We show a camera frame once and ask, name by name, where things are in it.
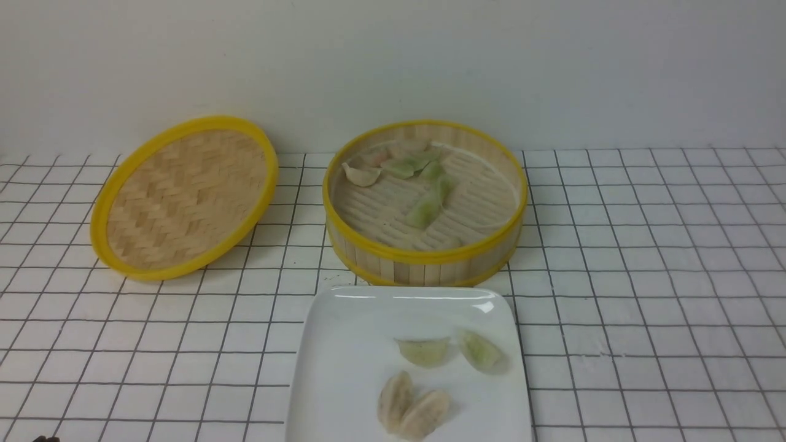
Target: white backdrop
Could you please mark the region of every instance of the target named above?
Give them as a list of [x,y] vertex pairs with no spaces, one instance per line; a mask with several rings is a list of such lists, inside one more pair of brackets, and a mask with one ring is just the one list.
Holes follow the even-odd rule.
[[784,0],[2,0],[0,151],[194,116],[332,152],[455,120],[514,149],[786,145]]

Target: white dumpling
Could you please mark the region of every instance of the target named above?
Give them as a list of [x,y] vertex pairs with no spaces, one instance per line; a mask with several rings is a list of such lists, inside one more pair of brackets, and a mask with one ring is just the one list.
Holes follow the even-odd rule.
[[382,173],[382,169],[356,169],[347,163],[341,164],[341,167],[344,169],[344,174],[347,176],[347,180],[349,180],[349,182],[352,184],[360,187],[371,186],[379,179],[380,173]]

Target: white plate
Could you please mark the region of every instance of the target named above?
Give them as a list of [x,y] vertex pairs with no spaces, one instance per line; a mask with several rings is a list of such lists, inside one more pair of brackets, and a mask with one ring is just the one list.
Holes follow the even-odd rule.
[[[480,333],[505,354],[505,369],[475,371],[455,343],[430,370],[406,361],[394,338]],[[336,287],[311,305],[292,381],[286,442],[397,440],[376,419],[385,381],[412,375],[416,394],[445,389],[454,399],[446,422],[426,442],[531,442],[527,380],[508,303],[481,289]]]

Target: woven bamboo lid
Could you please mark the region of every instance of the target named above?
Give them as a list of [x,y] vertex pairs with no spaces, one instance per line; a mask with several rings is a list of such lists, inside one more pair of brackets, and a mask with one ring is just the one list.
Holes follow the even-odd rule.
[[253,123],[211,117],[142,146],[101,190],[90,235],[99,258],[136,279],[195,271],[238,243],[273,197],[277,160]]

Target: steamer basket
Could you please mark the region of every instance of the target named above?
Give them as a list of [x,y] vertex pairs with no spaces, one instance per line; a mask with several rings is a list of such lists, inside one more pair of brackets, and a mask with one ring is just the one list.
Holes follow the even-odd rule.
[[[457,185],[425,230],[404,223],[424,179],[383,172],[370,187],[347,181],[341,164],[397,140],[430,140]],[[516,158],[488,135],[455,123],[422,120],[379,127],[344,146],[325,173],[322,198],[336,255],[375,285],[472,286],[499,271],[516,251],[527,180]],[[455,239],[462,246],[451,248]]]
[[256,224],[278,176],[253,123],[192,120],[131,154],[101,189],[90,221],[96,254],[129,278],[169,279],[219,258]]

